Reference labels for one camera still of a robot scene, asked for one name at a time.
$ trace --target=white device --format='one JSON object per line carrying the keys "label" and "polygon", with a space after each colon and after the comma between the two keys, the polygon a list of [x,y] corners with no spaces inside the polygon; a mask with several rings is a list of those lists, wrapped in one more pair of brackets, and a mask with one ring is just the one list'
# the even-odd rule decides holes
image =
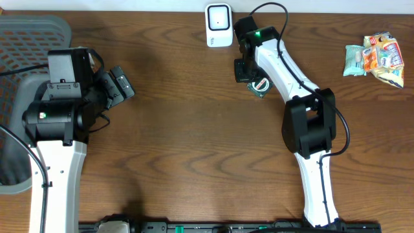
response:
{"label": "white device", "polygon": [[226,3],[206,6],[206,35],[209,47],[226,47],[233,43],[232,9]]}

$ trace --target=black bracket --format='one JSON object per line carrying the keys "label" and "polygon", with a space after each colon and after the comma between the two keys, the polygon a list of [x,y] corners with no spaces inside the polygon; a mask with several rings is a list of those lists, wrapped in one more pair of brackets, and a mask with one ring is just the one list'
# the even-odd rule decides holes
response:
{"label": "black bracket", "polygon": [[[335,105],[335,96],[330,89],[316,92]],[[316,114],[308,116],[308,108]],[[330,150],[336,136],[335,112],[313,94],[293,98],[286,102],[282,136],[289,151],[299,153],[305,159],[312,153]]]}
{"label": "black bracket", "polygon": [[[89,55],[100,62],[94,72]],[[73,140],[88,143],[89,128],[96,117],[135,94],[130,81],[117,66],[104,72],[104,62],[91,49],[51,50],[48,53],[50,83],[41,100],[34,100],[23,114],[26,141]]]}
{"label": "black bracket", "polygon": [[257,66],[254,59],[255,49],[263,42],[278,39],[279,33],[274,27],[258,29],[252,16],[239,19],[234,25],[234,33],[239,42],[243,58],[234,60],[236,82],[258,82],[267,77],[266,72]]}

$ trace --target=snack wrapper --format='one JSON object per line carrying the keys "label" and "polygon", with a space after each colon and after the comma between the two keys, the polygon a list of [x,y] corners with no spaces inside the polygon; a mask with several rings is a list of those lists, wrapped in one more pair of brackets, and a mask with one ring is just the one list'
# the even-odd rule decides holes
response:
{"label": "snack wrapper", "polygon": [[371,73],[382,82],[386,82],[398,88],[404,86],[404,62],[397,39],[389,32],[380,32],[372,36],[364,37],[364,47],[377,46],[380,49],[391,52],[391,63],[389,68],[379,67],[373,69]]}
{"label": "snack wrapper", "polygon": [[364,70],[374,71],[378,68],[391,68],[392,52],[380,49],[378,46],[372,46],[362,51],[364,57]]}

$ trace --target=green led light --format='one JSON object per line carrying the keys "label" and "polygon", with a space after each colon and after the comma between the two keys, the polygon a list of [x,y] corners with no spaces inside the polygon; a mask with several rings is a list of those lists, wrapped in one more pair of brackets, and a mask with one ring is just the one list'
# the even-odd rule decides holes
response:
{"label": "green led light", "polygon": [[47,117],[46,113],[39,113],[39,118],[40,119],[44,119],[46,117]]}

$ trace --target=wooden table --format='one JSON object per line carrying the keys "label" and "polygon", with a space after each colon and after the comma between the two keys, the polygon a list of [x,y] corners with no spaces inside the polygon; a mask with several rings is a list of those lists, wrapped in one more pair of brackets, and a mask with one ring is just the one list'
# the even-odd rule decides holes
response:
{"label": "wooden table", "polygon": [[[72,46],[121,65],[136,89],[91,135],[80,187],[80,221],[112,213],[170,221],[301,218],[303,188],[281,138],[284,103],[274,89],[255,97],[234,80],[231,47],[206,45],[203,13],[5,12],[54,14],[72,27]],[[235,14],[234,20],[246,14]],[[283,14],[255,15],[280,28]],[[343,77],[346,45],[389,30],[406,64],[405,87],[371,74]],[[351,129],[331,161],[334,201],[346,221],[379,221],[383,232],[414,231],[414,16],[291,14],[290,55],[330,87]],[[337,120],[334,150],[344,134]],[[27,232],[30,192],[0,197],[0,232]]]}

